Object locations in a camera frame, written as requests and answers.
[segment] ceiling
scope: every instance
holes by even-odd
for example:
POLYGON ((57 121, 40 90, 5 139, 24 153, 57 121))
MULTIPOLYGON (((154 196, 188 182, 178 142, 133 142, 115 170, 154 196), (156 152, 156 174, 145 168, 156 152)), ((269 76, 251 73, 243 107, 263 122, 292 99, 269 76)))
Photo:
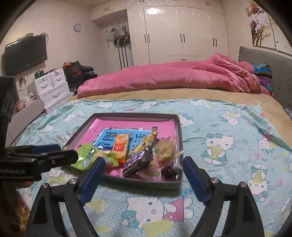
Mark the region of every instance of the ceiling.
POLYGON ((74 3, 86 8, 93 8, 110 0, 59 0, 59 1, 74 3))

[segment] power outlet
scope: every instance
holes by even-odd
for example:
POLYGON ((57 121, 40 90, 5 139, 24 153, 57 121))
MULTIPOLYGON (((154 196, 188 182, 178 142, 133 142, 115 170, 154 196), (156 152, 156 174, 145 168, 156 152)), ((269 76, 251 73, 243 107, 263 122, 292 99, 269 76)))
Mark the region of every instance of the power outlet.
POLYGON ((18 83, 21 85, 22 83, 24 83, 24 78, 19 78, 18 83))
POLYGON ((25 82, 26 82, 26 76, 18 79, 19 85, 22 85, 25 82))

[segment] blue gripper pad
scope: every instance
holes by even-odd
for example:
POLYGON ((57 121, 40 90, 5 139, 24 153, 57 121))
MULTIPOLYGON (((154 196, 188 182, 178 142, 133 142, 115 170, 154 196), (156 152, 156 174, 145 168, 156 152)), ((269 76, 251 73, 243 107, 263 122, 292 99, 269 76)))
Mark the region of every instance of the blue gripper pad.
POLYGON ((61 151, 61 147, 58 144, 35 146, 32 149, 33 154, 47 153, 53 151, 61 151))
POLYGON ((79 176, 76 194, 82 206, 92 200, 103 173, 105 172, 105 168, 105 159, 98 157, 91 167, 79 176))
POLYGON ((183 159, 182 168, 198 201, 207 205, 213 193, 209 184, 210 176, 190 156, 183 159))

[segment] gray headboard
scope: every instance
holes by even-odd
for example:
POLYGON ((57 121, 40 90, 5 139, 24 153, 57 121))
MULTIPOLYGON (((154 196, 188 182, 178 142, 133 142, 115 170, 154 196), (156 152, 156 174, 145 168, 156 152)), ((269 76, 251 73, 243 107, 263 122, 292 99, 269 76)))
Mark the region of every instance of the gray headboard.
POLYGON ((276 53, 240 46, 238 61, 252 65, 262 62, 270 65, 275 99, 284 107, 292 109, 292 60, 276 53))

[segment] pink comforter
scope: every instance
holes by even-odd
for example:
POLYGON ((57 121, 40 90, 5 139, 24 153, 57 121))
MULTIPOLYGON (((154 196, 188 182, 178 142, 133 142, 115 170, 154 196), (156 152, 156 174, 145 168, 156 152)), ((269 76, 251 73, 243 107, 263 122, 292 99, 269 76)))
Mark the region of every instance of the pink comforter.
POLYGON ((219 88, 269 94, 248 62, 214 54, 208 60, 134 66, 86 81, 78 98, 124 91, 163 88, 219 88))

